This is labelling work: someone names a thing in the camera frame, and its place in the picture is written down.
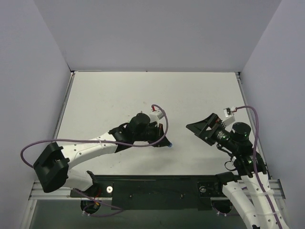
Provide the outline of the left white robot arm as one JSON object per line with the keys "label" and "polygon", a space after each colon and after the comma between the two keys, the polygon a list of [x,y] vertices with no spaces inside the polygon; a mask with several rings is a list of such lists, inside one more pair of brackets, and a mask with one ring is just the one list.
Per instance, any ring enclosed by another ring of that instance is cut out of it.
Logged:
{"label": "left white robot arm", "polygon": [[69,187],[94,196],[98,191],[95,175],[89,170],[79,172],[74,167],[134,147],[135,142],[143,142],[143,147],[170,147],[172,144],[165,136],[168,127],[160,123],[165,117],[160,110],[149,115],[138,113],[129,122],[97,138],[63,146],[57,142],[48,144],[33,165],[43,191],[51,193]]}

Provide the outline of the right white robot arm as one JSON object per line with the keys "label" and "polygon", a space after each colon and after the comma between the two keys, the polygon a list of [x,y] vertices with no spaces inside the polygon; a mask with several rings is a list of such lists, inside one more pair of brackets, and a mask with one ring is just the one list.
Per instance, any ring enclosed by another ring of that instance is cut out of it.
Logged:
{"label": "right white robot arm", "polygon": [[249,140],[251,127],[236,122],[234,115],[221,120],[215,113],[186,128],[210,146],[227,153],[248,195],[232,172],[217,174],[213,190],[225,195],[237,210],[248,229],[287,229],[271,189],[266,165]]}

